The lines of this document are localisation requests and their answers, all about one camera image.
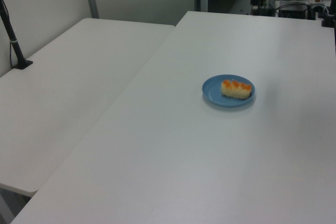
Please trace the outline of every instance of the blue plate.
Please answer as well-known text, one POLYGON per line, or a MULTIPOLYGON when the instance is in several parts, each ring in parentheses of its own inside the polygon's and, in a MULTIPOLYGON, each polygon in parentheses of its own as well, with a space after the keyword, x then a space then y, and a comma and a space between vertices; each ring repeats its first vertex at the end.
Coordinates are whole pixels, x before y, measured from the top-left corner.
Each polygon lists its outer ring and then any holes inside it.
POLYGON ((213 76, 206 80, 202 86, 203 95, 211 103, 214 103, 223 107, 238 107, 250 103, 254 99, 256 89, 252 82, 241 76, 235 76, 233 74, 222 74, 220 76, 213 76), (221 85, 224 80, 236 80, 238 82, 244 82, 252 85, 251 95, 247 99, 238 99, 233 97, 227 97, 221 93, 221 85))

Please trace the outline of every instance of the orange topping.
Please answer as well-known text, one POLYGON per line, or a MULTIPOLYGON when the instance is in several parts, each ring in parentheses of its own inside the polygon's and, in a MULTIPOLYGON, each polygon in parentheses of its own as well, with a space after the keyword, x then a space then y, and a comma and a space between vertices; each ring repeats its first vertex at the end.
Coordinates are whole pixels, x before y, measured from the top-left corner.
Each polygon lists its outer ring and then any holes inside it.
POLYGON ((245 89, 246 89, 246 90, 251 90, 251 89, 252 89, 251 84, 246 85, 246 86, 245 86, 245 89))
POLYGON ((239 86, 239 82, 238 81, 232 81, 231 83, 232 83, 232 86, 234 88, 238 88, 238 86, 239 86))
POLYGON ((224 80, 223 84, 225 85, 225 87, 228 89, 231 87, 231 82, 229 80, 224 80))

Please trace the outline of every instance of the white table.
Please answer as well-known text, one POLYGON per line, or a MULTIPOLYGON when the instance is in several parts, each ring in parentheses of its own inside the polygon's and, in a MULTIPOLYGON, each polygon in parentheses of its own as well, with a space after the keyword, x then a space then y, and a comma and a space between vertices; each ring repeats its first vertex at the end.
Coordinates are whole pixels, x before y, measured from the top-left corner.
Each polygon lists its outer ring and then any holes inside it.
POLYGON ((188 12, 13 224, 333 223, 335 97, 333 29, 188 12), (206 102, 224 73, 255 102, 206 102))
POLYGON ((84 19, 1 77, 0 187, 32 196, 173 28, 84 19))

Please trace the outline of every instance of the floor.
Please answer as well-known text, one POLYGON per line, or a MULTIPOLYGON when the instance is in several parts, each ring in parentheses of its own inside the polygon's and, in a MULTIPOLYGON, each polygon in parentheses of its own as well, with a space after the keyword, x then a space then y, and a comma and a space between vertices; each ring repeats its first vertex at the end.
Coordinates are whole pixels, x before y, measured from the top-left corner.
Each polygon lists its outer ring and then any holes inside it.
POLYGON ((0 189, 0 224, 11 223, 29 200, 29 197, 0 189))

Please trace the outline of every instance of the desk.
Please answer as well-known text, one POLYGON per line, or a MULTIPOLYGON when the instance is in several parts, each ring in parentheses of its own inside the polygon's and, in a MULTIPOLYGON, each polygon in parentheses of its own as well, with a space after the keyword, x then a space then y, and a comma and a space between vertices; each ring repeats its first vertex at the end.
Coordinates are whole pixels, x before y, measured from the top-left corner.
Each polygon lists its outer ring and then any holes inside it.
POLYGON ((0 78, 0 187, 32 196, 173 26, 84 19, 0 78))
POLYGON ((332 223, 335 87, 333 29, 188 12, 13 224, 332 223), (206 102, 223 73, 255 102, 206 102))

